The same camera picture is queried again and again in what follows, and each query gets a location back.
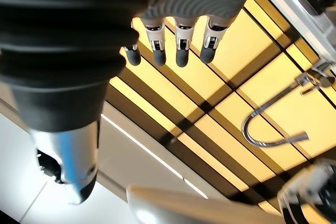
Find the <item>black rubber fingertip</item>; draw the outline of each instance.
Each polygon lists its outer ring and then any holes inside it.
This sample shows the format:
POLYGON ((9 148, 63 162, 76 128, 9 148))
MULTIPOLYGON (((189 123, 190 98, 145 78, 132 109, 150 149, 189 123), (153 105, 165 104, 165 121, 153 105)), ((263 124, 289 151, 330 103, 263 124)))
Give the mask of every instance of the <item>black rubber fingertip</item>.
POLYGON ((129 50, 126 51, 127 59, 131 65, 137 66, 141 62, 140 51, 137 49, 135 51, 129 50))
POLYGON ((215 49, 205 48, 203 46, 200 55, 201 61, 205 64, 212 62, 213 59, 215 58, 215 53, 216 53, 215 49))
POLYGON ((176 64, 183 68, 187 66, 189 59, 189 50, 176 50, 176 64))
POLYGON ((166 63, 166 51, 165 50, 155 50, 153 52, 154 62, 158 66, 163 66, 166 63))

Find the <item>robotic hand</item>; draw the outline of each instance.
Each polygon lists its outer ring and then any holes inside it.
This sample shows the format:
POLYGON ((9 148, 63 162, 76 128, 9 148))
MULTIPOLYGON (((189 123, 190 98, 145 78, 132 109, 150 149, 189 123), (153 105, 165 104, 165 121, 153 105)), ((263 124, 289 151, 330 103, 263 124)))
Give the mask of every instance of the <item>robotic hand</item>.
MULTIPOLYGON (((193 37, 194 27, 198 18, 208 16, 201 51, 201 61, 210 63, 216 48, 223 38, 226 29, 235 20, 246 0, 166 0, 160 5, 151 6, 139 15, 143 22, 154 61, 157 65, 165 64, 164 50, 164 18, 173 16, 175 19, 176 64, 185 67, 188 63, 188 53, 193 37)), ((128 60, 132 65, 138 65, 141 57, 137 46, 125 47, 128 60)))
POLYGON ((278 193, 282 217, 237 202, 141 186, 130 186, 127 198, 134 216, 143 224, 309 224, 301 209, 303 204, 335 223, 336 163, 320 160, 287 182, 278 193))
POLYGON ((0 79, 11 87, 40 168, 67 188, 72 203, 86 200, 96 181, 104 96, 125 66, 120 48, 131 45, 130 62, 140 62, 132 18, 140 14, 162 65, 163 18, 174 16, 182 67, 198 16, 209 16, 201 59, 210 62, 244 1, 0 0, 0 79))
POLYGON ((335 172, 335 161, 320 160, 284 185, 278 200, 286 224, 308 224, 301 210, 303 204, 309 204, 331 223, 336 222, 335 172))

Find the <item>robotic finger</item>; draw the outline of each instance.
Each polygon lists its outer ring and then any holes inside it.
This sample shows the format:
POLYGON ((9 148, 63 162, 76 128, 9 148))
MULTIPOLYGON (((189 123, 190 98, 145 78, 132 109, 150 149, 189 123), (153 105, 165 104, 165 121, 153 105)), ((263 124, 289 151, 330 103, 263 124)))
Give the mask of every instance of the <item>robotic finger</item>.
POLYGON ((138 43, 132 46, 125 46, 124 49, 125 49, 127 59, 130 62, 130 64, 133 66, 139 65, 141 62, 141 55, 138 49, 138 43))
POLYGON ((163 66, 166 63, 166 53, 164 50, 164 19, 141 19, 143 22, 148 40, 151 44, 154 62, 158 66, 163 66))
POLYGON ((176 64, 183 68, 188 63, 189 49, 198 18, 175 18, 176 64))
POLYGON ((213 61, 219 42, 227 29, 226 20, 210 16, 204 31, 204 40, 201 51, 201 61, 208 64, 213 61))

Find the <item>white robot part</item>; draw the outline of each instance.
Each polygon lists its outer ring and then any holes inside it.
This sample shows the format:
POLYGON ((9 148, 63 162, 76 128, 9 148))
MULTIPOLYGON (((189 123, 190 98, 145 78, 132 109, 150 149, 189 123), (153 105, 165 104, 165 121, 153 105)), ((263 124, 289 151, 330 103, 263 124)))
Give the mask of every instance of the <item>white robot part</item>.
POLYGON ((278 193, 278 201, 286 224, 308 224, 301 209, 303 204, 309 204, 324 218, 335 222, 333 191, 336 180, 333 167, 336 167, 333 161, 319 161, 284 185, 278 193))
POLYGON ((216 49, 227 30, 226 23, 218 23, 218 17, 209 17, 205 26, 203 46, 201 50, 201 61, 210 63, 215 57, 216 49))

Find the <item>yellow light panel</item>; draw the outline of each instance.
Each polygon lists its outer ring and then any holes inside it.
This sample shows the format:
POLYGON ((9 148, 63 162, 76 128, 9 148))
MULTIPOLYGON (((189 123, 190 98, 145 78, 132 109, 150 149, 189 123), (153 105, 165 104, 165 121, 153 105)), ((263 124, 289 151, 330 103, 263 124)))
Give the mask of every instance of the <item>yellow light panel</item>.
MULTIPOLYGON (((170 21, 173 25, 174 19, 170 17, 170 21)), ((139 41, 146 45, 150 50, 150 44, 143 24, 139 18, 133 19, 133 27, 136 29, 140 38, 139 41)), ((165 51, 167 56, 166 65, 173 70, 178 76, 180 76, 192 89, 201 95, 205 100, 212 94, 219 90, 224 84, 221 79, 212 73, 212 71, 206 67, 200 59, 193 53, 189 52, 189 61, 187 66, 180 68, 176 64, 176 42, 174 34, 165 29, 165 51)))
POLYGON ((303 205, 302 212, 310 224, 330 224, 309 205, 303 205))
POLYGON ((166 118, 160 111, 153 107, 148 101, 143 99, 138 93, 131 89, 126 83, 118 77, 110 80, 110 84, 115 87, 120 93, 131 100, 136 106, 148 114, 152 119, 156 120, 167 131, 172 131, 176 126, 168 118, 166 118))
POLYGON ((274 214, 274 215, 280 215, 281 213, 274 208, 274 206, 272 206, 270 203, 268 203, 267 201, 263 201, 261 203, 258 204, 259 207, 264 210, 265 212, 268 212, 270 214, 274 214))
POLYGON ((273 20, 264 12, 264 10, 254 0, 247 0, 245 2, 246 9, 261 23, 263 27, 273 36, 279 38, 283 32, 273 22, 273 20))
MULTIPOLYGON (((123 48, 120 50, 120 54, 126 57, 123 48)), ((197 109, 195 103, 193 103, 147 61, 142 60, 138 66, 132 66, 127 62, 126 67, 185 117, 189 116, 197 109)))
MULTIPOLYGON (((281 54, 268 66, 247 81, 240 89, 257 105, 261 105, 287 85, 301 72, 281 54)), ((334 118, 336 110, 316 91, 304 96, 297 88, 271 106, 266 113, 288 134, 306 131, 308 141, 299 145, 312 157, 336 146, 334 118)))
POLYGON ((188 147, 192 152, 204 160, 209 166, 221 174, 227 181, 233 184, 240 191, 248 189, 248 186, 241 181, 235 174, 233 174, 229 169, 227 169, 223 164, 221 164, 217 159, 215 159, 209 152, 204 150, 199 146, 193 139, 188 135, 183 133, 178 137, 178 140, 181 141, 186 147, 188 147))
MULTIPOLYGON (((236 93, 232 93, 216 107, 216 110, 240 129, 242 121, 253 109, 236 93)), ((252 137, 263 142, 281 138, 281 135, 261 116, 253 119, 249 126, 249 132, 252 137)), ((288 170, 306 161, 292 145, 261 148, 261 150, 284 170, 288 170)))
POLYGON ((203 116, 195 123, 195 126, 203 131, 228 155, 245 167, 259 181, 263 182, 274 177, 275 174, 266 165, 225 131, 209 115, 203 116))

